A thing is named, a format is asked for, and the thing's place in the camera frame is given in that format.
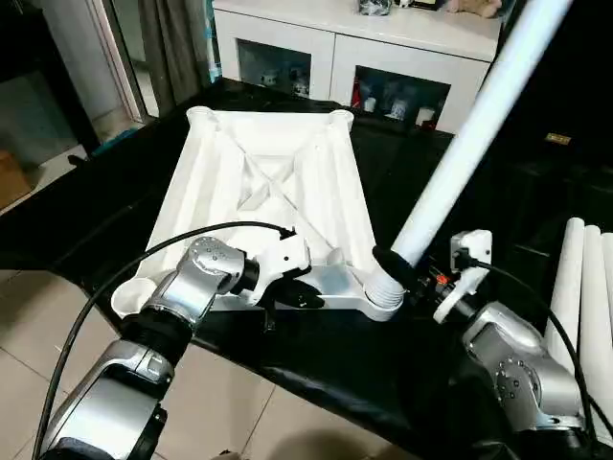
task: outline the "white pipe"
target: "white pipe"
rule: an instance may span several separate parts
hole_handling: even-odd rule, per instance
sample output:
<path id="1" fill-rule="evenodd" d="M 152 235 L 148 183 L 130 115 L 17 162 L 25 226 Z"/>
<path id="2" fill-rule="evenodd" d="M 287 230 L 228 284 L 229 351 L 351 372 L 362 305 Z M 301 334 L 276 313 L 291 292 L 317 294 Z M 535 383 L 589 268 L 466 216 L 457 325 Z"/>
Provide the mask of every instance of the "white pipe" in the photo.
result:
<path id="1" fill-rule="evenodd" d="M 604 255 L 606 289 L 609 295 L 609 318 L 611 322 L 611 336 L 613 336 L 613 233 L 605 233 L 604 235 L 602 235 L 602 253 Z"/>
<path id="2" fill-rule="evenodd" d="M 580 218 L 570 218 L 566 222 L 551 305 L 552 311 L 556 314 L 575 349 L 577 349 L 579 333 L 584 229 L 585 224 Z M 575 374 L 573 361 L 551 321 L 547 323 L 545 330 L 545 344 L 552 358 L 568 369 L 568 372 Z"/>
<path id="3" fill-rule="evenodd" d="M 601 230 L 595 225 L 585 227 L 583 244 L 579 361 L 587 391 L 610 418 L 613 416 L 613 345 Z M 597 415 L 595 425 L 599 439 L 613 445 Z"/>
<path id="4" fill-rule="evenodd" d="M 493 65 L 458 135 L 421 193 L 392 248 L 415 266 L 441 228 L 533 72 L 572 0 L 530 0 Z M 402 287 L 378 267 L 365 286 L 382 309 L 396 309 Z"/>

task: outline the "glass cabinet door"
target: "glass cabinet door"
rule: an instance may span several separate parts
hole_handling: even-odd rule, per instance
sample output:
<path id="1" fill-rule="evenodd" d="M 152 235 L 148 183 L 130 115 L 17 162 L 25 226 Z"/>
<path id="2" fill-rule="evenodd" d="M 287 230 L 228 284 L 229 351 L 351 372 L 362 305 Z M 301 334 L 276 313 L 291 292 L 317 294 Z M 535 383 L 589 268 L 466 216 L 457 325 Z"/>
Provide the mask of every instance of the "glass cabinet door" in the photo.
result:
<path id="1" fill-rule="evenodd" d="M 352 107 L 429 128 L 436 127 L 451 87 L 361 65 L 355 67 L 353 86 Z"/>
<path id="2" fill-rule="evenodd" d="M 308 98 L 310 54 L 238 39 L 240 80 Z"/>
<path id="3" fill-rule="evenodd" d="M 216 10 L 223 77 L 327 100 L 334 34 Z"/>
<path id="4" fill-rule="evenodd" d="M 338 35 L 333 68 L 332 100 L 407 127 L 456 133 L 474 103 L 488 63 Z"/>

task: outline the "item in cabinet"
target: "item in cabinet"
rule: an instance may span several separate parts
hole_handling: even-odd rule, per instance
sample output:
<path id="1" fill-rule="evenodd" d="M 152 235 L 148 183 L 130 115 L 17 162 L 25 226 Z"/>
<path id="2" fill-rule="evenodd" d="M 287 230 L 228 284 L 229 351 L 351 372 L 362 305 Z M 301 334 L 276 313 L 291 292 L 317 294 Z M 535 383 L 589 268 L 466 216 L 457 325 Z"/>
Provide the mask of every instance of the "item in cabinet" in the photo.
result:
<path id="1" fill-rule="evenodd" d="M 305 79 L 297 79 L 291 83 L 291 92 L 301 98 L 308 98 L 308 82 Z"/>
<path id="2" fill-rule="evenodd" d="M 408 105 L 408 101 L 405 101 L 403 99 L 396 99 L 394 101 L 394 104 L 392 105 L 392 111 L 385 116 L 394 120 L 403 121 L 404 117 L 406 117 L 406 109 Z"/>
<path id="3" fill-rule="evenodd" d="M 434 120 L 434 116 L 436 114 L 436 110 L 432 107 L 422 107 L 418 112 L 418 118 L 415 121 L 415 124 L 418 127 L 430 127 L 432 125 L 432 121 Z"/>
<path id="4" fill-rule="evenodd" d="M 365 112 L 374 112 L 375 111 L 375 107 L 376 107 L 376 99 L 375 98 L 368 98 L 366 101 L 364 101 L 364 111 Z"/>
<path id="5" fill-rule="evenodd" d="M 367 16 L 385 16 L 390 13 L 392 0 L 357 0 L 358 11 Z"/>
<path id="6" fill-rule="evenodd" d="M 277 85 L 277 81 L 279 79 L 279 72 L 275 69 L 266 70 L 263 74 L 261 74 L 261 85 L 270 88 L 272 86 Z"/>
<path id="7" fill-rule="evenodd" d="M 502 0 L 449 0 L 448 12 L 474 12 L 482 17 L 493 17 L 502 8 Z"/>

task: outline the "curtain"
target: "curtain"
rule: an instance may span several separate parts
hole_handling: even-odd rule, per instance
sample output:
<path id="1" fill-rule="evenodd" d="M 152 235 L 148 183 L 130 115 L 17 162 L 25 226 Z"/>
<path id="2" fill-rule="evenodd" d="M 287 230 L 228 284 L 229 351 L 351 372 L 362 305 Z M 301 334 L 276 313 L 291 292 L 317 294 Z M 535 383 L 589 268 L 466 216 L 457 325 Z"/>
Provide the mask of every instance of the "curtain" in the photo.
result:
<path id="1" fill-rule="evenodd" d="M 210 84 L 201 0 L 139 0 L 145 58 L 160 115 Z"/>

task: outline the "white pole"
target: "white pole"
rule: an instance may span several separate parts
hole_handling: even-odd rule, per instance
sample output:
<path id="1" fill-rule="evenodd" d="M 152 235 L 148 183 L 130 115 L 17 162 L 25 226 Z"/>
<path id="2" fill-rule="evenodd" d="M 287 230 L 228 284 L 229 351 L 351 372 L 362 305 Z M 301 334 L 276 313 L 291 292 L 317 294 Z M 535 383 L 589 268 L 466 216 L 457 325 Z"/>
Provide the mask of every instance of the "white pole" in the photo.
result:
<path id="1" fill-rule="evenodd" d="M 611 336 L 613 337 L 613 233 L 602 235 L 602 253 L 604 254 L 606 289 L 609 295 L 609 318 L 611 321 Z"/>
<path id="2" fill-rule="evenodd" d="M 613 416 L 613 345 L 611 320 L 604 275 L 601 230 L 595 225 L 585 227 L 583 274 L 581 276 L 581 336 L 579 361 L 587 391 L 594 397 L 607 417 Z M 613 446 L 606 428 L 595 415 L 598 437 Z"/>
<path id="3" fill-rule="evenodd" d="M 526 4 L 468 118 L 392 246 L 409 264 L 417 264 L 441 228 L 571 3 L 572 0 L 529 0 Z M 404 293 L 380 267 L 367 281 L 365 290 L 375 305 L 391 311 L 399 306 Z"/>
<path id="4" fill-rule="evenodd" d="M 575 349 L 577 349 L 579 333 L 584 229 L 585 224 L 580 218 L 570 218 L 566 223 L 551 305 L 552 311 L 556 314 Z M 545 344 L 552 358 L 568 369 L 568 372 L 575 374 L 573 361 L 551 321 L 547 323 L 545 330 Z"/>

